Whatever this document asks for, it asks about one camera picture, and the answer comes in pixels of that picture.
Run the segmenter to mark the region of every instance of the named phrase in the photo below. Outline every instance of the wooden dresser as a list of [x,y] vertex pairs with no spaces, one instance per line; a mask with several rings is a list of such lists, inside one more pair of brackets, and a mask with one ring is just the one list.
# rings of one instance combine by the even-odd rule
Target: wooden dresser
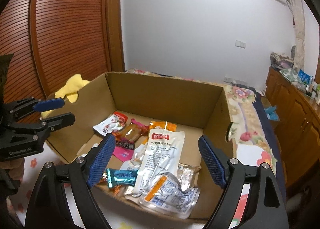
[[280,123],[275,129],[286,173],[292,186],[320,158],[320,107],[270,68],[266,97],[277,106]]

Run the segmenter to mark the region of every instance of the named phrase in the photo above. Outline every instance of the pink snack package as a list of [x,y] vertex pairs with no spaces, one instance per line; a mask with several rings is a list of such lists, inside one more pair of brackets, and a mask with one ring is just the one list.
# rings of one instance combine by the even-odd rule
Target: pink snack package
[[113,155],[123,162],[131,160],[133,153],[134,150],[124,149],[119,146],[116,146],[115,150],[113,151]]

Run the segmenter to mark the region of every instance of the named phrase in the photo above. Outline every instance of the red logo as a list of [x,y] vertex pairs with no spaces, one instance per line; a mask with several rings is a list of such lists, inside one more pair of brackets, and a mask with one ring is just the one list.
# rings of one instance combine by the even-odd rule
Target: red logo
[[167,139],[167,140],[169,140],[169,135],[168,134],[161,134],[161,133],[153,133],[152,135],[151,135],[151,138],[153,139],[153,140],[157,140],[157,139]]

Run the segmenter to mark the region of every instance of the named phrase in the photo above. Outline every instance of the human hand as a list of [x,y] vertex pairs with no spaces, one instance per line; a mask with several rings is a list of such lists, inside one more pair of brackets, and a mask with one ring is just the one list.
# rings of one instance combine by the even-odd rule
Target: human hand
[[0,169],[9,170],[8,174],[13,180],[20,180],[24,173],[24,158],[0,162]]

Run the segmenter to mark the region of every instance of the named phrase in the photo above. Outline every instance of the barcode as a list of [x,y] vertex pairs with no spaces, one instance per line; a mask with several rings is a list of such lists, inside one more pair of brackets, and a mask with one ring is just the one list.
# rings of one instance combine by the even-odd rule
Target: barcode
[[164,204],[164,201],[158,197],[153,197],[153,199],[151,200],[151,203],[161,207]]

